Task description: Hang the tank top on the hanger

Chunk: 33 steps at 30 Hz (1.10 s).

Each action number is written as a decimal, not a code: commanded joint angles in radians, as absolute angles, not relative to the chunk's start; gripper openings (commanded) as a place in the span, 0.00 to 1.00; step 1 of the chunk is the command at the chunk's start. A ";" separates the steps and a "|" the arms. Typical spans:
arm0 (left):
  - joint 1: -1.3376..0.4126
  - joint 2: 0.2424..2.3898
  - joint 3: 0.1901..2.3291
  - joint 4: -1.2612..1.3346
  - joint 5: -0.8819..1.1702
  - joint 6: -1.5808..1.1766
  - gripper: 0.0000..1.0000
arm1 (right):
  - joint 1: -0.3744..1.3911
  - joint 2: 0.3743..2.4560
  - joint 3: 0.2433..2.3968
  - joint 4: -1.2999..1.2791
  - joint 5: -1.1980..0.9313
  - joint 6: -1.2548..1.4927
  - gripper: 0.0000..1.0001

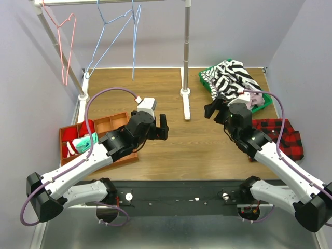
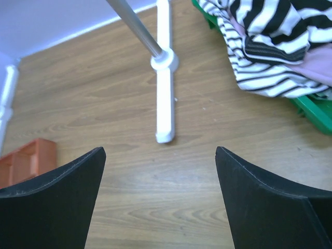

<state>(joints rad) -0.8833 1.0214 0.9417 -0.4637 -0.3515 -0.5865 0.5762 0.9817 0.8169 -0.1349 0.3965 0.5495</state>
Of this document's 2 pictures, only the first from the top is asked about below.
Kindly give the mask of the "black white striped tank top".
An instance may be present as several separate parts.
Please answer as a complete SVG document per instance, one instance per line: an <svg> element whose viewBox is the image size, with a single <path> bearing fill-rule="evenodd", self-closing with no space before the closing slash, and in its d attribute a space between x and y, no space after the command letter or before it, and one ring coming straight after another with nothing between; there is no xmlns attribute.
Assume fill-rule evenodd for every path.
<svg viewBox="0 0 332 249"><path fill-rule="evenodd" d="M199 77L213 100L218 96L233 100L244 89L261 91L260 85L244 68L243 63L236 60L224 60L201 71Z"/></svg>

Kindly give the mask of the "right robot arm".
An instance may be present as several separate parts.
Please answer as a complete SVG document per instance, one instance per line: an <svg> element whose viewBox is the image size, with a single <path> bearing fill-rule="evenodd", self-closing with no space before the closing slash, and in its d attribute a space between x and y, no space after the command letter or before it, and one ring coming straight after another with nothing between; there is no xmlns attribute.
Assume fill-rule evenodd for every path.
<svg viewBox="0 0 332 249"><path fill-rule="evenodd" d="M283 189L252 176L240 186L240 200L268 202L294 215L310 232L326 226L331 219L331 184L310 175L280 151L268 135L256 129L252 112L244 103L228 104L216 98L204 106L205 118L209 119L215 111L218 113L214 121L224 126L224 132L238 149L267 166L288 186Z"/></svg>

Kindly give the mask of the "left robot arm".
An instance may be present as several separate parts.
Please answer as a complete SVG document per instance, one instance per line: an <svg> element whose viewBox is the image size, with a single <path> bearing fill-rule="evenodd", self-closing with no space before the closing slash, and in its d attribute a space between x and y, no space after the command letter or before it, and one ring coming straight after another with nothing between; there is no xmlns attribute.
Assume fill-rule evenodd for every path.
<svg viewBox="0 0 332 249"><path fill-rule="evenodd" d="M167 117L160 114L160 126L148 112L133 112L129 122L107 132L87 152L64 166L44 175L34 172L26 178L26 195L22 211L31 204L39 223L57 217L65 208L86 202L111 204L117 190L108 178L90 184L78 182L91 173L111 165L133 152L147 140L166 140L169 127Z"/></svg>

